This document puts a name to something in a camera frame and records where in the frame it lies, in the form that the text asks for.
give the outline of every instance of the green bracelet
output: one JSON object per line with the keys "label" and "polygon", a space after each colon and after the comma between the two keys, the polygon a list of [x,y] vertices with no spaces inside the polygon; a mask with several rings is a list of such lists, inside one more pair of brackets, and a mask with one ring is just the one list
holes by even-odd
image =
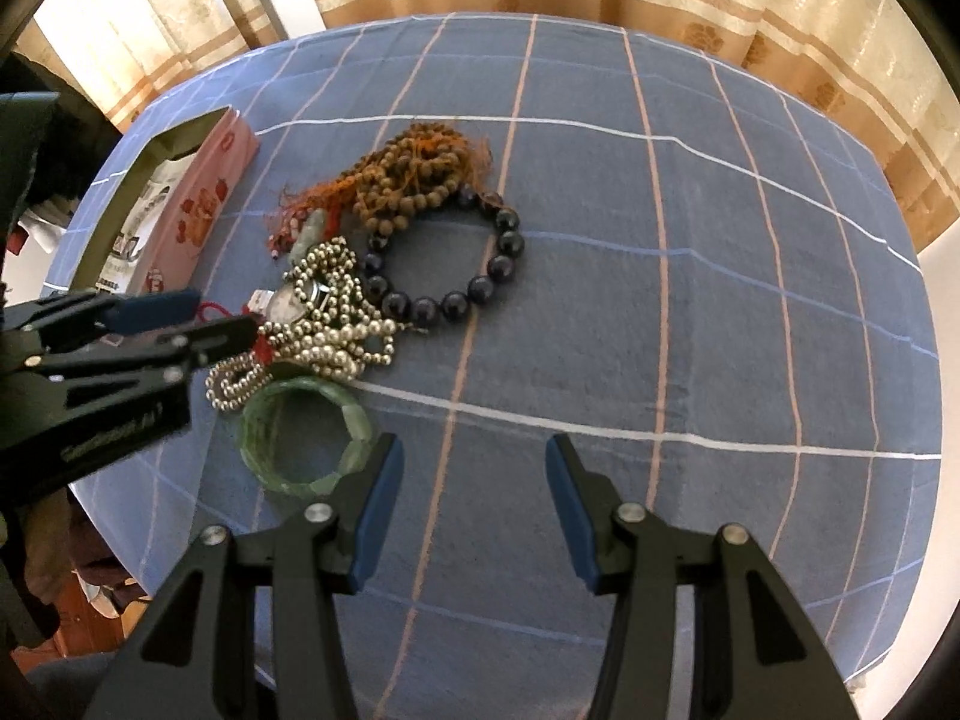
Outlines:
{"label": "green bracelet", "polygon": [[[340,407],[350,442],[340,456],[337,470],[313,482],[289,482],[272,467],[272,457],[267,447],[272,445],[272,430],[275,414],[284,396],[293,391],[316,392]],[[299,498],[315,498],[329,495],[334,485],[344,474],[363,467],[373,446],[373,425],[363,407],[346,388],[313,376],[299,376],[283,381],[273,381],[260,389],[243,409],[240,427],[240,454],[248,469],[260,480],[261,485],[272,493],[296,495]]]}

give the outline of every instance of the table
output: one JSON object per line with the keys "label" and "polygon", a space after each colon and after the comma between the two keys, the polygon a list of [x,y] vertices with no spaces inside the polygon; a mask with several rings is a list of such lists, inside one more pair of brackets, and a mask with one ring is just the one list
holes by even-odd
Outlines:
{"label": "table", "polygon": [[[611,603],[576,580],[553,512],[544,442],[558,430],[669,522],[746,524],[845,676],[882,657],[923,562],[940,386],[923,277],[864,146],[741,69],[619,28],[515,14],[352,26],[162,95],[85,196],[49,285],[68,283],[138,148],[224,104],[261,146],[198,264],[207,299],[236,309],[275,288],[264,215],[280,192],[333,177],[414,116],[488,138],[527,237],[500,303],[401,338],[363,381],[407,454],[378,572],[338,602],[363,716],[581,716]],[[392,254],[397,283],[462,289],[479,224],[415,225]],[[216,418],[200,378],[189,433],[76,485],[150,590],[205,525],[246,532],[300,505],[259,488],[237,418]],[[344,433],[302,408],[277,452],[312,477]],[[690,615],[682,597],[675,709]]]}

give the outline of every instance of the bead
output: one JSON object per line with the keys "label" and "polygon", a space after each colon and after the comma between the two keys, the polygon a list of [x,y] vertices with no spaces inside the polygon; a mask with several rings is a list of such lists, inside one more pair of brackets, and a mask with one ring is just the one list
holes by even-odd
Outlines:
{"label": "bead", "polygon": [[390,282],[384,276],[376,275],[367,279],[367,298],[371,303],[379,304],[390,289]]}
{"label": "bead", "polygon": [[390,247],[390,239],[385,235],[373,233],[367,239],[367,248],[371,251],[382,254],[388,247]]}
{"label": "bead", "polygon": [[470,298],[470,302],[485,306],[493,297],[495,286],[490,276],[473,276],[467,284],[467,297]]}
{"label": "bead", "polygon": [[467,302],[467,295],[463,293],[447,293],[440,300],[440,310],[448,322],[459,322],[470,310],[470,304]]}
{"label": "bead", "polygon": [[457,204],[457,207],[462,208],[464,211],[470,211],[475,208],[479,199],[480,196],[477,194],[477,190],[473,189],[469,184],[464,184],[457,191],[457,194],[453,196],[453,201]]}
{"label": "bead", "polygon": [[505,254],[498,254],[491,257],[487,263],[487,274],[496,284],[506,284],[514,278],[514,271],[517,269],[514,261]]}
{"label": "bead", "polygon": [[485,191],[480,197],[480,213],[487,218],[493,218],[503,208],[503,198],[495,191]]}
{"label": "bead", "polygon": [[440,318],[440,306],[433,298],[417,298],[411,309],[411,319],[416,327],[426,330]]}
{"label": "bead", "polygon": [[383,314],[388,319],[406,322],[410,319],[410,298],[407,293],[390,293],[383,298],[380,305]]}
{"label": "bead", "polygon": [[376,276],[383,271],[383,257],[375,251],[368,251],[360,260],[360,269],[367,276]]}
{"label": "bead", "polygon": [[520,216],[512,208],[503,208],[496,212],[493,225],[500,232],[520,229]]}
{"label": "bead", "polygon": [[501,254],[517,259],[525,247],[523,236],[517,230],[509,230],[496,239],[496,247]]}

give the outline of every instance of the black fabric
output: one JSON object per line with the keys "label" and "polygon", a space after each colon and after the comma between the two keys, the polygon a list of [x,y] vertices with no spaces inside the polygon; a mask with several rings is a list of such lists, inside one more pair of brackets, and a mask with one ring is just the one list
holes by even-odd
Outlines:
{"label": "black fabric", "polygon": [[45,67],[12,53],[0,65],[0,94],[55,92],[59,95],[37,153],[37,171],[27,205],[53,194],[79,197],[120,140],[120,131],[70,84]]}

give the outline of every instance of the beige curtain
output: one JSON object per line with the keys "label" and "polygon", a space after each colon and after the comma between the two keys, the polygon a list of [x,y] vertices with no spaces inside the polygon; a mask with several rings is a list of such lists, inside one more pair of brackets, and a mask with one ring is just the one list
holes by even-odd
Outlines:
{"label": "beige curtain", "polygon": [[884,167],[917,250],[958,215],[960,104],[894,0],[316,0],[328,26],[520,11],[642,29],[769,79],[850,129]]}
{"label": "beige curtain", "polygon": [[16,50],[124,129],[165,89],[275,41],[260,0],[46,0]]}

